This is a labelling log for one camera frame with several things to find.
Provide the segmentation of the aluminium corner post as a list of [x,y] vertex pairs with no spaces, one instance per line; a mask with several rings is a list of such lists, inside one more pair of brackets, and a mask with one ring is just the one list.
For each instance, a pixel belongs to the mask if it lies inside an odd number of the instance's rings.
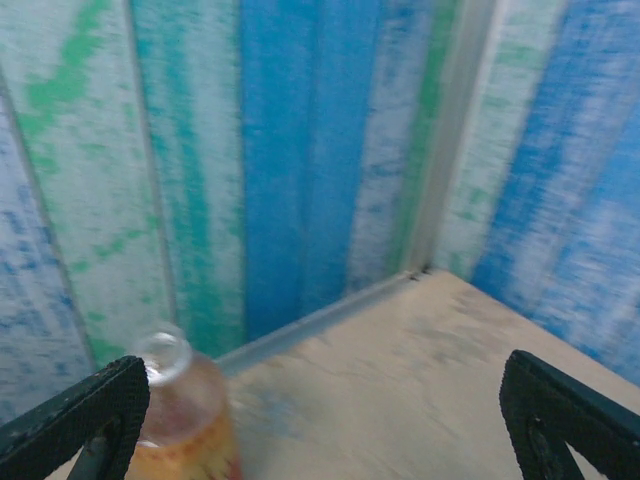
[[436,0],[388,271],[430,267],[499,0]]

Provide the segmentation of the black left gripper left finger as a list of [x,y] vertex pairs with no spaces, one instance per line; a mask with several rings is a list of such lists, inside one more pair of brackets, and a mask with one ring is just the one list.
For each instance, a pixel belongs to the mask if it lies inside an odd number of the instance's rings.
[[0,480],[124,480],[149,405],[144,362],[128,355],[0,426]]

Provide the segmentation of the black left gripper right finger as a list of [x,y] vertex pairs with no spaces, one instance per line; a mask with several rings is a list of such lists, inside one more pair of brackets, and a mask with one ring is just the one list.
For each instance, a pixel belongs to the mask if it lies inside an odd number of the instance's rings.
[[585,480],[573,452],[608,480],[640,480],[640,415],[537,356],[511,353],[499,403],[523,480]]

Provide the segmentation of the aluminium table edge strip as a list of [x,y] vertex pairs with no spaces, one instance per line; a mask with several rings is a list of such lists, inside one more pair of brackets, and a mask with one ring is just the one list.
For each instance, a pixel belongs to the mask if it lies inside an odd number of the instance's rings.
[[385,301],[405,288],[411,279],[412,273],[407,271],[394,275],[222,355],[216,359],[216,364],[227,377],[238,375]]

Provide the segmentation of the orange tea bottle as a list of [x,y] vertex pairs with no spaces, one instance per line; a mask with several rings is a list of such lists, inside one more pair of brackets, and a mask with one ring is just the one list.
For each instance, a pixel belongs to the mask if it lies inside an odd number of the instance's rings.
[[225,377],[183,331],[160,324],[132,353],[149,405],[125,480],[244,480]]

